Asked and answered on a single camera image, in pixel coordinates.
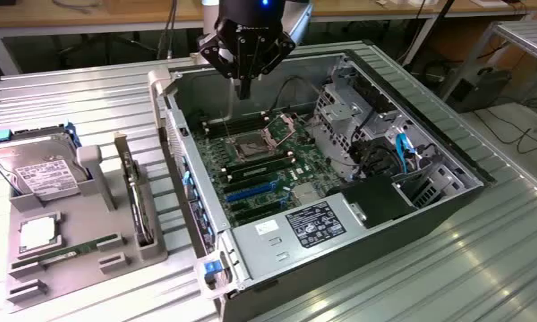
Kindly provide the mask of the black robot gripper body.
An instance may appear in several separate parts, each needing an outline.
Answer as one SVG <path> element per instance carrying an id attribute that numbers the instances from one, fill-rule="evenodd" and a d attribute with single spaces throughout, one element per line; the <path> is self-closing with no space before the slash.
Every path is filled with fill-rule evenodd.
<path id="1" fill-rule="evenodd" d="M 245 77 L 246 55 L 252 52 L 254 38 L 278 35 L 282 30 L 284 1 L 220 1 L 216 32 L 226 49 L 234 55 L 238 74 Z"/>

